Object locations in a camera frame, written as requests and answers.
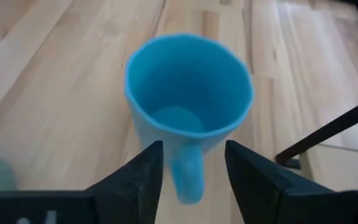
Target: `mug handle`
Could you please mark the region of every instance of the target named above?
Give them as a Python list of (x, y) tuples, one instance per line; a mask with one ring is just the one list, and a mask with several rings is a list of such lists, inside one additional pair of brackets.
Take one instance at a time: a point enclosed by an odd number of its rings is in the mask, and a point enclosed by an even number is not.
[(171, 161), (170, 170), (179, 201), (184, 204), (199, 202), (204, 194), (204, 161), (201, 147), (182, 147)]

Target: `wooden plank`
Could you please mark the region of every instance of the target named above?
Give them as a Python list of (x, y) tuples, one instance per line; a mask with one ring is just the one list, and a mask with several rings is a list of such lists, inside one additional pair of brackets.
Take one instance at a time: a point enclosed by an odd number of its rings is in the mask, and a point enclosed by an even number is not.
[(124, 65), (154, 34), (162, 6), (73, 1), (0, 102), (0, 157), (19, 189), (85, 189), (139, 152), (123, 151)]
[(0, 0), (0, 23), (7, 34), (36, 0)]
[(37, 2), (0, 42), (0, 101), (70, 3), (70, 0)]
[(280, 57), (285, 48), (277, 10), (279, 4), (276, 0), (252, 1), (250, 4), (252, 68), (256, 75), (278, 78), (283, 69), (278, 60), (282, 60)]
[(301, 155), (307, 178), (333, 190), (358, 189), (358, 151), (318, 145)]
[[(326, 8), (316, 1), (315, 6), (311, 9), (306, 1), (278, 4), (291, 69), (277, 73), (281, 81), (276, 82), (275, 103), (282, 112), (276, 112), (281, 122), (276, 128), (283, 133), (287, 122), (282, 117), (289, 113), (296, 127), (291, 136), (277, 138), (281, 150), (358, 105), (358, 21), (324, 11), (335, 5)], [(358, 149), (358, 124), (324, 143)]]

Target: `wooden surface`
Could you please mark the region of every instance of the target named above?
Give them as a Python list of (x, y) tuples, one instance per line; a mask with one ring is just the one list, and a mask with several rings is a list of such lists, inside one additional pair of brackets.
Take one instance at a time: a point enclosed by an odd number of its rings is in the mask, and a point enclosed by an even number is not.
[(358, 151), (320, 144), (301, 161), (303, 173), (319, 184), (333, 190), (358, 189)]
[[(17, 187), (85, 189), (139, 153), (123, 68), (146, 40), (176, 32), (217, 40), (247, 64), (255, 104), (228, 139), (269, 159), (358, 104), (353, 6), (76, 0), (0, 101), (0, 160), (11, 165)], [(324, 143), (358, 149), (358, 125)], [(223, 146), (206, 155), (206, 191), (197, 205), (181, 206), (164, 173), (156, 223), (242, 223)]]
[(0, 41), (0, 101), (70, 3), (70, 0), (37, 2)]

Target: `mug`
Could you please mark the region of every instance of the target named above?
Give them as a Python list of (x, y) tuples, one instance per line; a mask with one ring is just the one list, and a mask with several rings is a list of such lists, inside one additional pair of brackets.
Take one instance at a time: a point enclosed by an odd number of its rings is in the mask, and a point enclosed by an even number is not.
[(252, 104), (246, 66), (212, 40), (163, 35), (128, 60), (125, 95), (142, 147), (163, 141), (179, 201), (199, 202), (203, 154), (242, 123)]

